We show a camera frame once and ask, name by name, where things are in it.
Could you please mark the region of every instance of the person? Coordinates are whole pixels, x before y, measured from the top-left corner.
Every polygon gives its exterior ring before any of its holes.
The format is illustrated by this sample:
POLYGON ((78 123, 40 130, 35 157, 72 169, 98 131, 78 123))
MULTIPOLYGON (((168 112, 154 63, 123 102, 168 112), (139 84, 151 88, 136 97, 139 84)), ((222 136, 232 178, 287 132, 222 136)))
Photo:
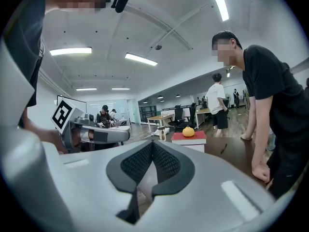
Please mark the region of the person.
MULTIPOLYGON (((68 153, 57 130, 45 130, 36 126, 27 115, 27 108, 36 105, 38 73, 42 63, 40 56, 43 19, 46 13, 61 9, 65 11, 99 10, 105 7, 105 0, 25 0, 12 17, 4 31, 6 46, 20 71, 35 89, 21 117, 19 126, 38 135, 41 141, 53 143, 58 152, 68 153)), ((80 143, 80 132, 72 130, 72 144, 80 143)))
POLYGON ((116 109, 112 109, 111 113, 110 113, 110 116, 112 118, 113 121, 117 121, 117 119, 115 118, 116 116, 116 109))
POLYGON ((236 89, 234 89, 234 104, 236 105, 236 108, 239 109, 239 94, 236 89))
POLYGON ((222 130, 227 128, 227 107, 224 105, 224 88, 221 85, 222 76, 220 73, 212 76, 214 85, 212 85, 206 94, 208 97, 208 107, 213 117, 213 126, 217 129, 216 137, 223 135, 222 130))
POLYGON ((197 98, 197 102, 199 105, 201 105, 202 101, 199 99, 199 97, 197 98))
POLYGON ((100 127, 109 128, 112 124, 112 118, 108 113, 108 106, 102 106, 102 110, 97 114, 97 123, 100 127))
POLYGON ((309 99, 286 67, 271 51, 251 45, 243 50, 235 34, 221 31, 211 42, 218 62, 242 69, 250 96, 249 123, 243 140, 251 140, 256 126, 252 174, 268 183, 275 198, 287 192, 309 159, 309 99), (269 126, 276 147, 265 164, 269 126))
POLYGON ((309 99, 309 78, 307 78, 306 85, 307 87, 305 88, 305 94, 307 98, 309 99))

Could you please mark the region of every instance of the ceiling light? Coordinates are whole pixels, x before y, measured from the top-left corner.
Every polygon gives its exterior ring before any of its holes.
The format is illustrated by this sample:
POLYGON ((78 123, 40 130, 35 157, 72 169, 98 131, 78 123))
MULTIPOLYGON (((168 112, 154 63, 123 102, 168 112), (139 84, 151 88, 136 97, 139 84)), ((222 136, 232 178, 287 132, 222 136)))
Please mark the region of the ceiling light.
POLYGON ((154 61, 151 61, 149 59, 142 58, 142 57, 130 54, 130 53, 127 53, 125 58, 135 60, 135 61, 138 61, 138 62, 142 62, 142 63, 145 63, 145 64, 150 64, 152 66, 156 66, 158 64, 157 62, 154 62, 154 61))
POLYGON ((226 4, 224 0, 216 0, 223 21, 229 19, 226 4))
POLYGON ((112 90, 129 90, 129 87, 113 87, 112 90))
POLYGON ((91 47, 84 48, 63 48, 57 50, 51 50, 50 54, 52 56, 62 55, 62 54, 77 54, 77 53, 92 53, 91 47))
POLYGON ((77 88, 77 91, 86 91, 86 90, 97 90, 96 87, 89 87, 89 88, 77 88))

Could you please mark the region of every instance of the desk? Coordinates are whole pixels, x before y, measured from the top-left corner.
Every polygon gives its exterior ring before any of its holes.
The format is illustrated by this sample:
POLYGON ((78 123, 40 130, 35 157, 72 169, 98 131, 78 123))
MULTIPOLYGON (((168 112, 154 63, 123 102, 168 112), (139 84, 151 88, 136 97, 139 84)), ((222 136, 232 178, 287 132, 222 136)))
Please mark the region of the desk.
POLYGON ((197 119, 197 128, 199 128, 199 123, 198 123, 198 115, 199 114, 211 114, 209 108, 204 108, 200 109, 199 111, 195 112, 195 118, 197 119))
POLYGON ((129 119, 118 120, 118 121, 115 122, 115 126, 121 126, 121 124, 125 121, 126 121, 126 125, 129 126, 129 128, 131 130, 131 125, 130 125, 129 119))
POLYGON ((151 132, 151 129, 150 129, 150 121, 149 120, 159 120, 160 122, 160 126, 163 126, 163 120, 164 119, 169 119, 169 118, 174 118, 174 114, 171 114, 171 115, 166 115, 166 116, 154 116, 154 117, 150 117, 150 118, 147 118, 147 121, 148 121, 148 127, 149 127, 149 132, 151 132))
POLYGON ((265 183, 252 174, 251 161, 254 153, 254 143, 252 140, 244 141, 240 138, 212 137, 207 138, 205 153, 220 157, 231 163, 234 167, 254 179, 265 187, 265 183))

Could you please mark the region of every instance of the man's hand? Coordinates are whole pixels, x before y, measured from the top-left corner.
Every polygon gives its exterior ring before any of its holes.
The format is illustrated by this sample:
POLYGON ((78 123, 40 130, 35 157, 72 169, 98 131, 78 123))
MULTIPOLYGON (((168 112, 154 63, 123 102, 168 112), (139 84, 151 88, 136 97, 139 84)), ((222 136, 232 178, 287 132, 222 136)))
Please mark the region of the man's hand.
POLYGON ((248 137, 247 134, 245 134, 245 133, 242 134, 242 135, 240 136, 240 138, 243 139, 243 140, 251 140, 251 139, 252 139, 252 137, 248 137))
POLYGON ((252 174, 264 182, 270 181, 270 169, 265 164, 258 164, 255 168, 252 168, 252 174))

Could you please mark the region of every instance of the black chair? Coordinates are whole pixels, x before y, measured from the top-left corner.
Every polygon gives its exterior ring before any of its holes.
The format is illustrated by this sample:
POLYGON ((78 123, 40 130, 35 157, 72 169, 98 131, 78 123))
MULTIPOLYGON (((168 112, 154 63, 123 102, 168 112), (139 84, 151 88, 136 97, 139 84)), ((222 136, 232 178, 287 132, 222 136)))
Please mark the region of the black chair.
POLYGON ((228 107, 229 100, 223 100, 223 103, 226 107, 228 107))
POLYGON ((187 126, 191 127, 191 128, 195 128, 196 123, 195 123, 195 112, 197 109, 197 105, 195 103, 193 103, 191 105, 190 109, 190 116, 185 116, 185 118, 187 118, 188 121, 184 121, 180 126, 178 126, 178 128, 186 128, 187 126))
POLYGON ((185 119, 183 119, 183 109, 180 108, 180 106, 175 106, 175 120, 173 121, 170 118, 169 125, 173 126, 175 128, 175 131, 177 130, 178 126, 183 123, 185 119))

